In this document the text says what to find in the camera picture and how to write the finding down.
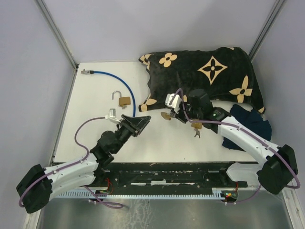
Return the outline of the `small brass padlock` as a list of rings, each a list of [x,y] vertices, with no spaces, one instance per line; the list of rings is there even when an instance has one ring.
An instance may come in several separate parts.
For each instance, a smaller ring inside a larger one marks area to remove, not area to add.
[[[165,120],[171,120],[171,114],[170,113],[167,113],[167,112],[161,112],[161,116],[163,119]]]

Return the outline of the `brass padlock with key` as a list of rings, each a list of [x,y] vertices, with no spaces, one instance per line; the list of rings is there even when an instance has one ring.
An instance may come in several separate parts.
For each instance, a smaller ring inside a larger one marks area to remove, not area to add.
[[[115,94],[119,95],[119,107],[125,109],[127,106],[131,105],[130,97],[122,97],[122,93],[120,91],[114,91],[112,93],[112,100],[114,99]]]

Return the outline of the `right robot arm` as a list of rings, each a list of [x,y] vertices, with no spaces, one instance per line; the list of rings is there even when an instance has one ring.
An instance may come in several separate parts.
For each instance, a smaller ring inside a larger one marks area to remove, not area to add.
[[[285,187],[299,189],[298,167],[294,150],[278,146],[241,124],[234,116],[221,107],[213,106],[203,89],[190,92],[183,99],[183,90],[167,94],[165,105],[171,110],[170,117],[183,123],[201,123],[207,129],[229,139],[254,160],[254,164],[235,162],[219,174],[219,182],[229,187],[235,181],[263,187],[277,195]]]

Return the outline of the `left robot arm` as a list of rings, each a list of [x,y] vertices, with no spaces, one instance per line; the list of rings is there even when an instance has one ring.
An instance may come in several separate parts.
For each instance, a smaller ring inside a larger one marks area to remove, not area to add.
[[[40,164],[32,166],[16,186],[20,196],[19,207],[27,213],[34,213],[45,207],[57,195],[71,189],[93,183],[101,186],[105,174],[99,169],[108,166],[130,137],[137,137],[149,124],[151,117],[121,116],[121,120],[111,118],[117,125],[115,131],[105,131],[94,148],[76,144],[85,149],[85,155],[51,167]]]

